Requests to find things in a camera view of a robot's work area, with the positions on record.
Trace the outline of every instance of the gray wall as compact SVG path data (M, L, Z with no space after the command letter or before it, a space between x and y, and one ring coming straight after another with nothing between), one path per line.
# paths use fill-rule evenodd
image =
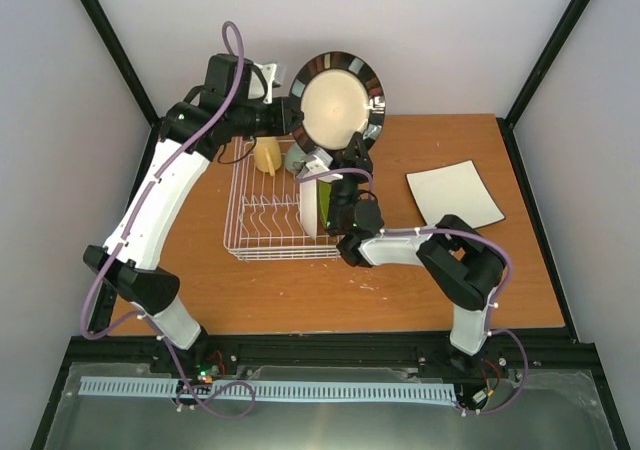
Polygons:
M505 114L569 0L101 0L151 100L168 108L204 78L233 20L247 56L290 79L310 58L367 60L388 111Z
M0 447L28 448L147 128L77 0L0 0Z
M640 0L593 0L516 130L582 339L640 448Z

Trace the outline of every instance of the purple cable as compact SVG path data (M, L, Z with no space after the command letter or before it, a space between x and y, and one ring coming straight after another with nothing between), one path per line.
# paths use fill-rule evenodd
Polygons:
M182 365L180 364L180 360L178 359L178 355L176 354L176 351L173 348L173 345L171 345L171 342L169 342L169 340L166 337L164 337L162 340L164 341L165 345L167 346L167 350L169 350L169 354L171 354L171 359L173 360L173 363L175 364L176 368L178 369L178 373L180 374L180 378L182 379L182 382L183 382L185 388L191 394L191 396L194 398L194 400L196 401L196 403L200 407L202 407L204 410L206 410L208 413L210 413L211 415L213 415L215 417L227 418L227 419L237 419L237 418L246 417L251 412L251 410L253 410L253 407L256 404L256 391L251 385L249 385L247 382L243 382L242 380L235 380L233 382L229 382L226 385L223 385L220 388L218 388L215 392L213 392L211 395L209 395L206 399L204 399L204 400L200 399L200 397L198 397L198 394L194 391L195 388L189 383L189 379L187 378L187 375L185 374L184 369L182 368ZM249 406L247 408L245 408L242 413L239 413L238 415L227 415L226 413L216 412L212 408L207 407L207 403L211 402L218 395L220 395L221 393L226 392L227 389L229 389L231 387L236 387L236 386L245 387L247 390L249 390L249 393L251 394L251 402L249 403ZM184 392L178 393L178 397L177 398L179 398L183 393Z
M228 51L230 50L229 39L227 38L227 30L229 28L231 28L231 30L235 34L236 42L238 45L238 63L236 65L236 72L233 76L233 83L231 84L231 89L229 90L229 94L225 98L224 102L222 102L222 105L220 106L218 111L209 119L209 121L207 121L207 123L205 123L200 130L194 133L191 136L191 138L187 139L187 141L184 142L164 162L164 164L162 164L162 166L158 169L158 171L154 175L158 179L167 170L167 168L180 156L181 153L183 153L187 148L193 145L193 143L198 138L204 135L218 122L218 120L220 119L220 117L222 117L222 115L227 110L229 105L231 105L231 101L233 100L236 92L238 91L238 87L240 86L240 81L242 79L242 70L244 67L244 43L242 41L242 35L240 35L240 30L238 30L238 27L236 26L236 24L233 22L227 21L222 25L222 39L224 41L224 44L227 50ZM149 193L151 192L151 189L153 188L155 183L156 182L154 181L147 183L147 186L144 188L144 190L140 194L140 198L138 198L138 201L135 203L131 211L131 215L129 216L129 219L127 220L127 223L125 224L125 227L122 231L121 238L123 240L126 240L129 234L131 233L131 228L133 227L133 224L138 214L140 213L140 210L142 209L142 206L144 205L144 202L149 196ZM111 255L109 255L109 258L107 258L107 261L104 263L104 265L96 275L96 278L94 279L93 283L91 284L91 287L89 288L89 293L87 294L87 298L85 298L85 301L82 305L82 311L80 313L80 332L82 336L86 339L97 340L99 338L102 338L106 336L109 332L111 332L114 328L116 328L118 325L120 325L122 322L124 322L125 320L128 320L133 316L142 315L142 312L131 311L123 315L122 317L120 317L118 320L113 322L111 325L109 325L107 328L105 328L101 332L92 334L92 333L89 333L89 331L87 330L89 326L89 312L91 311L91 307L95 299L96 293L98 292L105 275L113 265L113 262L118 257L120 250L122 250L122 247L123 247L122 243L119 243L118 245L115 246L115 248L113 249L113 252L111 253Z
M481 235L476 235L475 233L464 232L462 230L452 230L448 228L436 228L436 227L422 227L418 229L418 233L420 233L420 235L429 235L429 234L456 235L458 237L468 238L469 240L475 240L476 242L480 242L486 245L487 247L495 250L496 253L500 255L500 258L502 258L502 260L505 263L505 266L507 267L507 276L504 277L500 285L498 285L498 288L496 289L493 296L488 302L490 306L487 309L487 318L484 323L485 331L488 331L490 328L491 313L493 311L493 307L491 307L491 305L493 305L496 302L500 294L504 291L506 286L509 284L509 282L511 282L511 279L513 278L513 261L511 260L511 257L509 256L509 254L506 252L504 248L502 248L497 243L492 242L491 240ZM411 230L385 229L384 234L392 237L412 237L416 233L415 231L411 231Z
M524 363L524 368L522 370L522 380L520 380L520 386L518 388L516 388L516 391L513 393L513 395L511 395L511 398L509 398L509 400L507 400L506 402L504 402L501 405L498 405L496 408L492 408L491 410L487 410L487 411L484 411L484 412L480 411L480 413L478 415L493 415L495 413L501 412L505 408L507 408L510 405L512 405L513 402L515 402L516 399L524 391L524 385L525 385L525 382L527 381L527 377L529 376L529 358L527 357L527 352L524 349L524 345L522 345L522 342L516 336L516 334L513 333L508 328L499 328L498 330L494 330L491 333L491 335L492 336L500 335L501 333L509 335L513 339L513 341L516 342L516 345L520 349L520 354L522 355L522 361ZM463 413L467 412L467 409L464 408L462 405L460 405L458 402L456 402L456 408L458 408L458 410L460 410Z
M309 180L317 180L329 175L339 175L344 173L353 173L356 175L363 175L364 177L367 177L367 182L369 182L369 191L373 193L373 176L366 170L361 170L359 168L337 168L335 170L329 170L328 172L322 172L315 175L309 175L308 177L298 178L297 180L298 183L304 183L308 182Z

